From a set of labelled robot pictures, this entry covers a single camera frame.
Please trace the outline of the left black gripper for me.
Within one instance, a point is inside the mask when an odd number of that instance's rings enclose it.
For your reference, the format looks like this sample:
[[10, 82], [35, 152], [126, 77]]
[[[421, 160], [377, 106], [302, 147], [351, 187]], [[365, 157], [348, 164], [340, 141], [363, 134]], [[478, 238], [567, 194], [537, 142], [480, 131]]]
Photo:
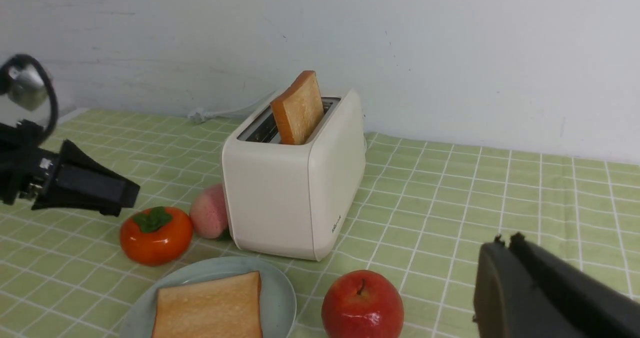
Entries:
[[30, 120], [1, 124], [1, 202], [32, 202], [32, 210], [84, 209], [119, 217], [134, 208], [140, 185], [99, 164], [71, 140], [58, 152], [41, 148], [45, 128]]

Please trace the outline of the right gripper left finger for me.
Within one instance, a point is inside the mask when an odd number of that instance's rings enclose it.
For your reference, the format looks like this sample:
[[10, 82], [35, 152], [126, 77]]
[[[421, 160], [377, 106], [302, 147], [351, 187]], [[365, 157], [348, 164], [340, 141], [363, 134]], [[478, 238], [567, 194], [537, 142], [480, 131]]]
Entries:
[[474, 322], [481, 338], [599, 338], [591, 318], [569, 319], [502, 242], [478, 252]]

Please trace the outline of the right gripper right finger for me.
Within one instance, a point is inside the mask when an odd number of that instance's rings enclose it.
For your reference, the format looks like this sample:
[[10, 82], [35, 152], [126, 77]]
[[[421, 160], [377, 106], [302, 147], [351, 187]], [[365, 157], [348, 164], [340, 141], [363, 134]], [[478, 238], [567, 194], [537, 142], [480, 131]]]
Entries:
[[639, 304], [528, 242], [510, 236], [509, 251], [563, 320], [585, 338], [637, 338]]

